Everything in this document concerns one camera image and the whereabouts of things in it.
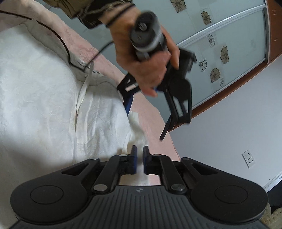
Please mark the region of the left forearm camouflage sleeve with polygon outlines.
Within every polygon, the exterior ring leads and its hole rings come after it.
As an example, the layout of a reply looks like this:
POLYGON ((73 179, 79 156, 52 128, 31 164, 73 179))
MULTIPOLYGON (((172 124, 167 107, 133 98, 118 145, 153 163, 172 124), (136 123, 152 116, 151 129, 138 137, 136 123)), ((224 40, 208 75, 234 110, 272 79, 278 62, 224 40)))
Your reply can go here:
POLYGON ((54 8, 61 9, 70 19, 77 18, 88 29, 92 29, 102 24, 99 18, 104 12, 110 12, 118 6, 127 3, 132 5, 132 1, 77 1, 77 0, 49 0, 44 1, 54 8))

